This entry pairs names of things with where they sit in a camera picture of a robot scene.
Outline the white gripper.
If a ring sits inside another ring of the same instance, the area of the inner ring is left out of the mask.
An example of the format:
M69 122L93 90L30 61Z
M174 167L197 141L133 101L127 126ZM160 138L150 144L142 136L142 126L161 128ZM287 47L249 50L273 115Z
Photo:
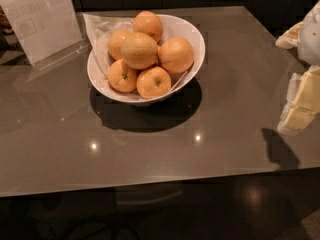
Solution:
M298 57L311 66L302 75L294 73L289 81L286 105L277 126L279 133L296 136L320 113L320 0L300 21L279 36L275 45L297 48Z

